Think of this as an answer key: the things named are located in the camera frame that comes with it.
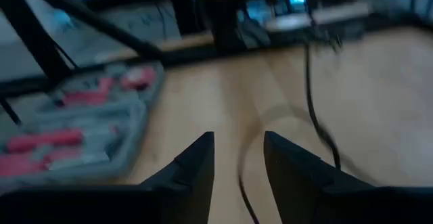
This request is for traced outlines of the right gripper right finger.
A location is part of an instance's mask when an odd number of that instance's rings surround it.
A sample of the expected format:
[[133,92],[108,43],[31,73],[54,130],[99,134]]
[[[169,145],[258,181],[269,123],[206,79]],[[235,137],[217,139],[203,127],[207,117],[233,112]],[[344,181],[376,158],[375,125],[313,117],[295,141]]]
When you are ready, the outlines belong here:
[[364,194],[373,186],[336,169],[281,135],[267,131],[264,157],[283,223],[381,223]]

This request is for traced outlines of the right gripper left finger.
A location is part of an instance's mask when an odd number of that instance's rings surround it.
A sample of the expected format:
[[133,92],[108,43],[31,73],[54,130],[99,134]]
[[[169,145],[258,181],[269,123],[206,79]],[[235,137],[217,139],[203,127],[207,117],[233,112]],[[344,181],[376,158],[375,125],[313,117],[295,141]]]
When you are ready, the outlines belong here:
[[143,223],[207,224],[214,184],[214,133],[207,131],[140,184]]

